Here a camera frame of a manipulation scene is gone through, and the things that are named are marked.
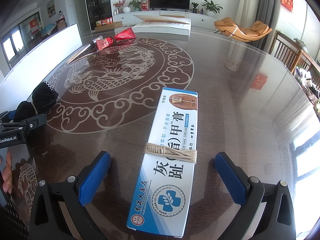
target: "finger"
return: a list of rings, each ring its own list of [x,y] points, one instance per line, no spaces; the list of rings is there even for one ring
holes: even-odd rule
[[[11,167],[11,164],[12,164],[12,156],[11,156],[11,153],[10,153],[9,151],[7,152],[6,161],[7,161],[7,165],[9,165],[9,166]]]
[[[7,185],[7,184],[4,182],[4,183],[3,183],[3,191],[4,191],[5,193],[7,193],[8,190],[9,190],[9,185]]]
[[[12,169],[11,167],[5,167],[3,170],[2,178],[4,182],[12,183]]]

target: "white cabinet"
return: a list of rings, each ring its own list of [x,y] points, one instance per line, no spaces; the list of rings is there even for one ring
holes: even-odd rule
[[[218,19],[215,17],[210,17],[203,14],[196,13],[185,13],[185,12],[172,12],[172,11],[135,11],[130,13],[121,13],[113,16],[114,22],[122,21],[123,25],[134,25],[142,22],[142,20],[135,17],[135,15],[152,15],[152,16],[160,16],[160,15],[172,15],[172,16],[180,16],[184,18],[191,19],[191,25],[199,28],[214,30],[214,22]]]
[[[195,27],[205,28],[209,30],[215,30],[214,22],[217,18],[208,17],[203,14],[189,13],[189,19],[191,19],[191,25]]]
[[[160,15],[183,16],[183,18],[188,18],[188,13],[184,12],[160,11]]]
[[[133,13],[120,13],[113,16],[114,22],[122,21],[123,25],[135,24],[135,16]]]
[[[145,11],[145,12],[135,12],[135,15],[152,15],[152,16],[160,16],[159,11]],[[143,22],[139,18],[135,17],[135,23]]]

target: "round table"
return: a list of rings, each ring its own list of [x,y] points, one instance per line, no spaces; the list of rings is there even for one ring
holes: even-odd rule
[[[239,210],[213,166],[221,151],[248,176],[272,184],[285,180],[297,236],[312,229],[320,216],[320,124],[279,60],[204,31],[191,32],[189,39],[138,33],[135,40],[87,54],[70,65],[62,62],[44,79],[59,93],[58,104],[47,125],[29,137],[29,157],[16,164],[15,183],[26,163],[35,162],[37,182],[60,182],[107,151],[111,168],[86,205],[95,223],[108,239],[171,239],[128,229],[126,220],[162,88],[187,89],[198,93],[198,158],[183,239],[217,239]],[[27,184],[22,188],[28,190]],[[22,189],[14,192],[16,209],[28,223]]]

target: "red bag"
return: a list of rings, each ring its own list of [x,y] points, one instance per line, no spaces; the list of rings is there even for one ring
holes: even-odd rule
[[[105,38],[103,40],[97,40],[97,47],[98,47],[98,50],[102,50],[102,49],[110,46],[115,41],[122,41],[122,40],[128,40],[128,39],[133,39],[133,38],[136,38],[136,35],[134,34],[132,28],[128,28],[128,29],[118,33],[114,37]]]

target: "blue gripper pad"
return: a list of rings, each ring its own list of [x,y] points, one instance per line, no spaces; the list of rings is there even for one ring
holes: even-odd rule
[[[11,111],[11,112],[10,112],[10,114],[9,114],[9,119],[10,119],[10,120],[13,120],[13,119],[14,119],[15,114],[16,114],[16,110]]]
[[[92,201],[110,165],[111,156],[105,152],[79,186],[79,201],[83,207]]]
[[[224,185],[226,185],[233,201],[243,206],[246,202],[245,186],[220,153],[218,153],[214,159],[214,166]]]

